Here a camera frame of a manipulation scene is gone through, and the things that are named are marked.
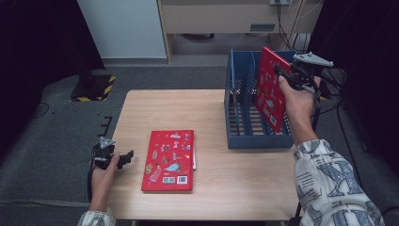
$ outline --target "human hand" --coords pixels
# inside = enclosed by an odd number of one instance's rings
[[[106,170],[96,167],[91,176],[91,202],[88,210],[106,212],[109,189],[114,181],[120,155],[115,153]]]
[[[320,80],[320,77],[314,77],[317,86],[319,86]],[[285,97],[285,109],[295,144],[317,139],[317,135],[311,128],[314,94],[307,90],[292,89],[283,76],[279,76],[279,87]]]

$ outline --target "floral shirt sleeve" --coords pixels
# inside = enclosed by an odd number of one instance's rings
[[[116,220],[100,211],[87,211],[80,217],[78,226],[115,226]]]
[[[325,140],[297,145],[294,157],[296,192],[304,210],[301,225],[384,225],[352,166]]]

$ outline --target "table top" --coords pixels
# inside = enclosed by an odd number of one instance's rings
[[[229,150],[224,90],[132,90],[114,133],[115,151],[135,150],[116,173],[108,203],[114,218],[280,220],[294,216],[294,158],[286,150]],[[190,194],[141,191],[151,130],[193,129],[197,170]]]

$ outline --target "gray carpet floor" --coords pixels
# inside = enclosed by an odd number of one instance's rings
[[[112,137],[129,90],[225,88],[225,66],[109,67],[107,70],[117,78],[105,101],[70,102],[77,76],[56,82],[43,91],[43,104],[38,106],[0,167],[0,225],[77,223],[87,209],[86,177],[91,148],[104,132],[102,124],[108,123],[108,117],[112,120],[106,137]],[[323,101],[322,111],[331,109],[340,100],[340,96],[334,96],[333,100]],[[358,180],[381,211],[398,206],[399,178],[378,154],[363,151],[356,128],[341,108],[340,116],[354,158],[344,142],[335,108],[320,116],[317,134],[357,167]],[[14,202],[31,200],[46,203]],[[48,205],[47,201],[58,201],[61,206]],[[387,225],[398,225],[399,214],[391,211],[384,219]],[[118,225],[131,225],[131,221],[118,220]]]

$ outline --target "red book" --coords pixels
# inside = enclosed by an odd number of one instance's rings
[[[278,64],[286,72],[290,71],[290,63],[267,47],[262,49],[259,74],[257,80],[256,108],[276,133],[281,131],[284,121],[285,98],[279,89],[279,76],[274,71]]]
[[[152,131],[141,190],[193,189],[194,130]]]

